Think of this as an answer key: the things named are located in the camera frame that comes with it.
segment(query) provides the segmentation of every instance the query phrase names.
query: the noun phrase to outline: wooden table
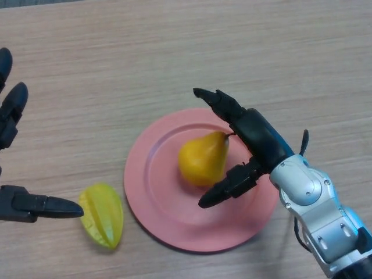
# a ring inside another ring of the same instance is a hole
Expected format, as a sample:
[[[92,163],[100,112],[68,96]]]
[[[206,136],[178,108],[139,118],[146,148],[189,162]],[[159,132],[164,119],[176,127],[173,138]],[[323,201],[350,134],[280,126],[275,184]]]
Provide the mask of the wooden table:
[[[216,88],[260,110],[334,180],[372,227],[370,0],[82,1],[0,10],[2,47],[30,97],[2,184],[77,200],[106,181],[123,194],[126,156],[159,117],[205,107]],[[16,278],[325,278],[278,205],[250,243],[195,256],[147,236],[125,207],[122,244],[102,253],[79,220],[1,223],[0,274]]]

